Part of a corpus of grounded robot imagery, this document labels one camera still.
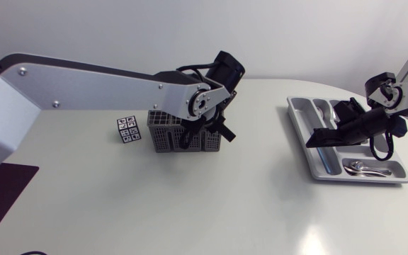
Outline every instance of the metal utensil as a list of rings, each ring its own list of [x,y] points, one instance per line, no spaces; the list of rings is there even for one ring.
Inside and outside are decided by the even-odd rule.
[[[386,174],[382,174],[378,171],[369,171],[369,170],[356,170],[356,169],[352,169],[348,166],[344,166],[344,169],[353,175],[359,175],[359,174],[365,174],[366,176],[375,176],[375,177],[388,177],[388,175]]]
[[[388,176],[392,175],[392,172],[391,172],[390,170],[388,170],[388,169],[375,169],[375,168],[366,166],[366,165],[365,165],[362,161],[360,161],[360,160],[352,161],[352,162],[349,164],[349,166],[350,166],[352,169],[355,169],[355,170],[361,170],[361,171],[376,171],[376,172],[382,173],[382,174],[384,174],[384,175],[388,175]]]

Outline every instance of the gray basket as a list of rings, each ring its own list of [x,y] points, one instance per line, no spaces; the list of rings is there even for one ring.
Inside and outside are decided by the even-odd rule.
[[[182,119],[160,110],[150,110],[147,116],[152,141],[156,152],[218,152],[220,150],[221,135],[211,133],[206,129],[193,136],[190,147],[182,149],[179,140],[185,128],[181,126]]]

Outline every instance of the cube sticker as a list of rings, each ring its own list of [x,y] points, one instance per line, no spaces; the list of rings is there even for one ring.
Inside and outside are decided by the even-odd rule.
[[[124,143],[141,139],[140,130],[134,116],[118,119],[116,123],[118,124],[119,135]]]
[[[138,133],[138,129],[137,129],[136,127],[132,127],[132,128],[130,128],[128,131],[130,131],[130,134],[131,134],[131,135]]]
[[[121,136],[121,137],[128,136],[128,135],[130,134],[130,133],[128,132],[128,130],[122,130],[122,131],[120,131],[119,133],[120,133],[120,136]]]
[[[140,134],[134,134],[134,135],[132,135],[132,139],[133,139],[133,140],[139,140],[139,139],[141,139]]]
[[[124,140],[124,143],[132,142],[132,138],[130,136],[123,137],[122,140]]]

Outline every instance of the table surface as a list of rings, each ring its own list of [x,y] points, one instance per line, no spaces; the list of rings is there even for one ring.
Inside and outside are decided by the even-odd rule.
[[[0,254],[408,254],[408,183],[314,180],[287,112],[287,96],[362,96],[275,79],[237,92],[219,152],[157,154],[147,111],[42,112],[6,160],[40,170]],[[131,115],[142,139],[123,144]],[[408,133],[395,150],[408,171]]]

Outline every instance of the gray plastic tray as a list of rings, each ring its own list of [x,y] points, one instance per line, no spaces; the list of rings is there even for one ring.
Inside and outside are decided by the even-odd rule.
[[[344,147],[306,148],[306,142],[315,128],[336,129],[337,116],[333,106],[340,100],[323,98],[288,97],[289,116],[300,139],[310,165],[311,174],[319,180],[361,181],[375,183],[408,183],[408,173],[395,152],[391,159],[378,161],[369,149],[366,141],[361,145]],[[385,138],[375,138],[375,147],[379,152],[386,152]],[[389,169],[388,177],[353,176],[346,172],[344,165],[353,160],[361,160],[365,165],[378,169]]]

